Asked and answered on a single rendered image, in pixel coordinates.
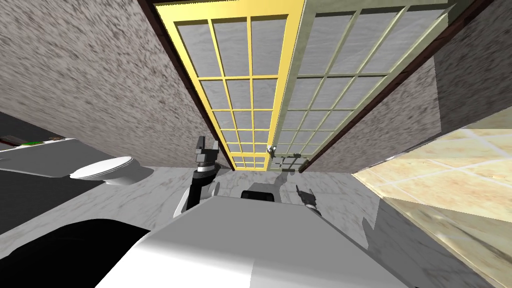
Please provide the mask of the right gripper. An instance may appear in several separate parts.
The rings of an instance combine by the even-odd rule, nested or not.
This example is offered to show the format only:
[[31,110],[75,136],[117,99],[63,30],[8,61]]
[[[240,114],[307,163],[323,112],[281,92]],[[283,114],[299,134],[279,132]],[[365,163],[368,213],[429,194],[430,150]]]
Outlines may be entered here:
[[302,203],[309,208],[315,208],[317,206],[316,197],[313,193],[305,192],[299,189],[298,185],[296,187],[296,192],[300,197]]

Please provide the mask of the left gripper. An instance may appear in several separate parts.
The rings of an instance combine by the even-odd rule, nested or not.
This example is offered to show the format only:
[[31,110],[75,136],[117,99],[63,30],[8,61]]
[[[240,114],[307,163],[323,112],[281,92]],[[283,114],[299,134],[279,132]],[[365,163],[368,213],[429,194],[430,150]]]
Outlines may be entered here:
[[195,150],[196,162],[198,167],[214,166],[219,154],[219,143],[217,140],[213,142],[211,149],[205,149],[206,137],[200,136],[197,141],[197,149]]

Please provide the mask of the yellow glazed door leaf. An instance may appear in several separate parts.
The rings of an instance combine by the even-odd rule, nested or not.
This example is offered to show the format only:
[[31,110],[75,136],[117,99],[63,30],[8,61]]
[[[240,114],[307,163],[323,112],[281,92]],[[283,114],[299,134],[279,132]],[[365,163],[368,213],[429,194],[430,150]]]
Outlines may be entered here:
[[156,12],[229,162],[271,168],[305,0],[187,0]]

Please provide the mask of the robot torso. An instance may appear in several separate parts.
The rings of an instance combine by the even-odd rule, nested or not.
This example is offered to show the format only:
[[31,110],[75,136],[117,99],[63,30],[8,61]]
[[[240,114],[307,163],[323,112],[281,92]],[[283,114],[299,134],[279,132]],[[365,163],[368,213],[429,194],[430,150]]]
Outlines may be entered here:
[[312,209],[213,196],[139,240],[95,288],[412,288]]

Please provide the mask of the white toilet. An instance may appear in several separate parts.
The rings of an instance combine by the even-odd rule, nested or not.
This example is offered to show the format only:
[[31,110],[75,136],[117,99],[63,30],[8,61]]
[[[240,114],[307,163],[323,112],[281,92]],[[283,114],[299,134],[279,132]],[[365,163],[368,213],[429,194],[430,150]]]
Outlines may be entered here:
[[148,178],[153,172],[152,168],[141,166],[133,157],[123,156],[82,167],[71,173],[70,178],[104,181],[114,186],[129,186]]

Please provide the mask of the pale green glazed door leaf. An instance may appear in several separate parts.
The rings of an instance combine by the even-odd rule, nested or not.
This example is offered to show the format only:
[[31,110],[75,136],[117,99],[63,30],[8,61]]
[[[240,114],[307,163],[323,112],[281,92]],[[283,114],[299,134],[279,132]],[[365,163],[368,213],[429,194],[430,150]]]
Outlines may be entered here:
[[269,171],[297,171],[449,24],[454,0],[306,0]]

